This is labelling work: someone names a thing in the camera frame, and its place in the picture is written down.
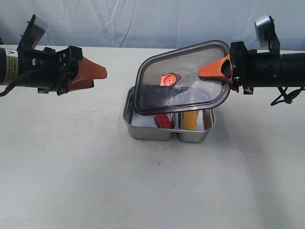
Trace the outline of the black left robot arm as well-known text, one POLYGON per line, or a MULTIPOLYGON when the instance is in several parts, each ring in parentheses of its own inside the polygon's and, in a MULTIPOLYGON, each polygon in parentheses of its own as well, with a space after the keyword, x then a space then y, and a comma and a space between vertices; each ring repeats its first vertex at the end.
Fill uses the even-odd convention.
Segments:
POLYGON ((107 78, 105 67, 82 54, 80 47, 55 51, 52 48, 0 50, 0 93, 6 96, 15 87, 36 88, 40 94, 57 95, 94 87, 94 80, 107 78))

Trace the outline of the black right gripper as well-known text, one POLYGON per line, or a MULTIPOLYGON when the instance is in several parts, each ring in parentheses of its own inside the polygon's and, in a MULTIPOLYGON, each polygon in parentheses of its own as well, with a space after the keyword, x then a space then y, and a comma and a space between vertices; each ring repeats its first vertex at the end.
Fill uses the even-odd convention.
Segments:
POLYGON ((248 50, 244 42, 232 42, 230 54, 215 62, 200 66, 198 76, 201 79, 231 83, 231 89, 237 93, 241 86, 243 94, 252 95, 254 88, 246 86, 247 62, 252 54, 256 54, 256 49, 248 50))

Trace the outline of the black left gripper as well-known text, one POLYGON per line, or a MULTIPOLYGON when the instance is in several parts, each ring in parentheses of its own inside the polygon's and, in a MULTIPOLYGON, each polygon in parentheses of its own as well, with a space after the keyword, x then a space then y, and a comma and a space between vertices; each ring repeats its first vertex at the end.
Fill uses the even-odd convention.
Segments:
POLYGON ((82 48, 76 46, 58 52, 49 47, 42 51, 33 50, 33 60, 36 61, 34 68, 38 71, 33 75, 33 87, 40 94, 56 92, 62 95, 90 89, 93 88, 93 80, 107 78, 106 68, 82 57, 82 48), (77 72, 75 81, 69 80, 77 72))

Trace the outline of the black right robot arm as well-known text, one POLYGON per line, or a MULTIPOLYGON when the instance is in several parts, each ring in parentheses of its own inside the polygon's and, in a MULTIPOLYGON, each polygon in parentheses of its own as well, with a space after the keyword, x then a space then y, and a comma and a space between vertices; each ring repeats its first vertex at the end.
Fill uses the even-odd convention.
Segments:
POLYGON ((305 87, 305 54, 257 52, 243 42, 231 43, 230 53, 198 69, 205 80, 224 81, 238 91, 255 87, 305 87))

